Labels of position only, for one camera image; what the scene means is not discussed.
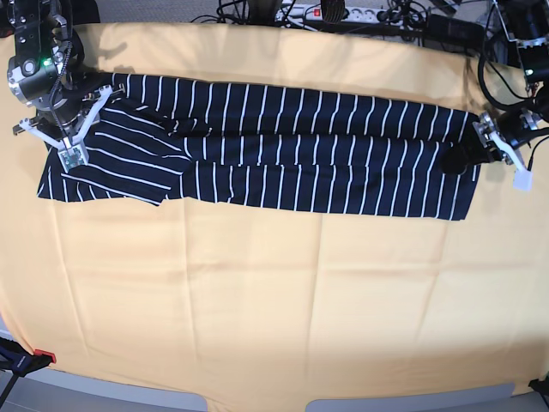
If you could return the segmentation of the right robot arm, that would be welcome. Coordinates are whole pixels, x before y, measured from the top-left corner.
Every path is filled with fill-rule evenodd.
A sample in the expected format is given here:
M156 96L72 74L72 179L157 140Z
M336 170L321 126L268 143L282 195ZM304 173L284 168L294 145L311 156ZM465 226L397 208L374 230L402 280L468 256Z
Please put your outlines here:
M75 29L80 17L72 1L2 1L1 10L15 42L9 89L35 109L13 134L31 133L59 152L83 150L100 111L125 87L84 71L84 46Z

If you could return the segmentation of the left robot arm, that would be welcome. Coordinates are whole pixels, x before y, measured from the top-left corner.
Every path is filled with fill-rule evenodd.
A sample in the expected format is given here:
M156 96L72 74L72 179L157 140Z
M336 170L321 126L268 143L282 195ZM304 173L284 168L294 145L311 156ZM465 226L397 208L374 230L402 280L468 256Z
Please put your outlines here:
M528 177L534 155L548 140L548 2L493 1L487 19L496 16L501 29L483 39L477 77L484 97L492 107L473 122L474 137L467 137L442 157L441 169L447 174L463 174L469 167L504 162L516 167L516 175ZM528 96L515 103L498 101L485 79L489 63L487 49L499 41L516 51Z

